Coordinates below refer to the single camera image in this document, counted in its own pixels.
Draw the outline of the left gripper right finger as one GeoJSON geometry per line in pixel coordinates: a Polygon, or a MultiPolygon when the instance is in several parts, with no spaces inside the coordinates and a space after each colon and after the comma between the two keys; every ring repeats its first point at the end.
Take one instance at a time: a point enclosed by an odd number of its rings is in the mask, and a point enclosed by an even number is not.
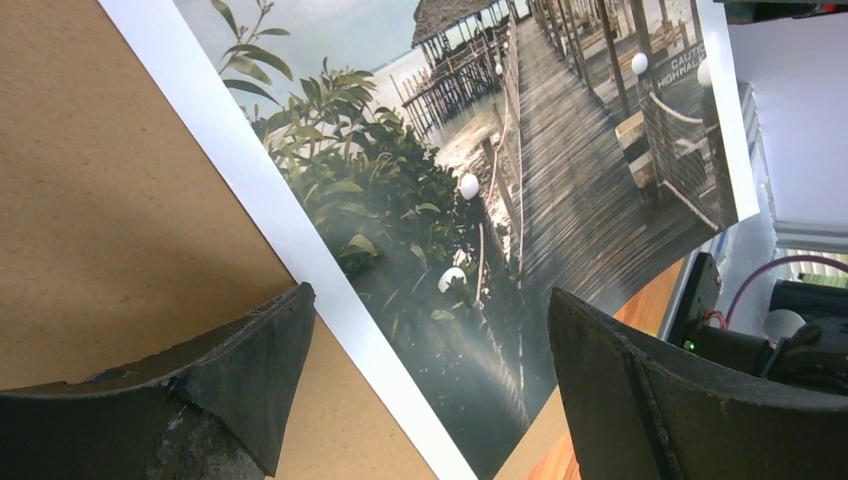
{"type": "Polygon", "coordinates": [[[847,399],[688,353],[554,289],[548,328],[584,479],[843,479],[847,399]]]}

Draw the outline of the black and white photo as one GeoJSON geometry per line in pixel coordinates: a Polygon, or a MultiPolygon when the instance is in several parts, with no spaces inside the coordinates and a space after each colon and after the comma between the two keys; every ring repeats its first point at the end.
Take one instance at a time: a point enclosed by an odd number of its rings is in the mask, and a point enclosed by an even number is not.
{"type": "Polygon", "coordinates": [[[556,379],[551,287],[614,312],[755,211],[716,1],[106,1],[438,479],[556,379]]]}

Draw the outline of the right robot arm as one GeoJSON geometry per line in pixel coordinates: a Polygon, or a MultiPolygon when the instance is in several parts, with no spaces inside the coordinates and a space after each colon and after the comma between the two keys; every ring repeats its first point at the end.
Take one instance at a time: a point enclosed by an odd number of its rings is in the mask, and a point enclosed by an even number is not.
{"type": "Polygon", "coordinates": [[[811,391],[847,393],[847,289],[779,281],[762,318],[762,336],[731,330],[747,289],[772,269],[809,262],[846,272],[845,262],[795,254],[772,260],[750,274],[726,311],[717,307],[721,277],[712,254],[695,255],[668,322],[669,344],[754,377],[811,391]]]}

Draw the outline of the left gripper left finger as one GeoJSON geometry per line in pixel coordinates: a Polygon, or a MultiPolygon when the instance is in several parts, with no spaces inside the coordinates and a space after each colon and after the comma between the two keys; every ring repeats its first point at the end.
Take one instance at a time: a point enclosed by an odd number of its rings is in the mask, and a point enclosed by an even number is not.
{"type": "Polygon", "coordinates": [[[278,468],[316,321],[301,284],[79,383],[1,394],[5,479],[263,479],[278,468]]]}

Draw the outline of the brown backing board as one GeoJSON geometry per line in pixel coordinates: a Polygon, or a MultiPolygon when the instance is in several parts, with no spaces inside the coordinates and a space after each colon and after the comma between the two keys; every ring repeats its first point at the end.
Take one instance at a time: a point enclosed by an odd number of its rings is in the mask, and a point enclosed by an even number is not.
{"type": "Polygon", "coordinates": [[[77,381],[293,279],[91,1],[1,5],[1,384],[77,381]]]}

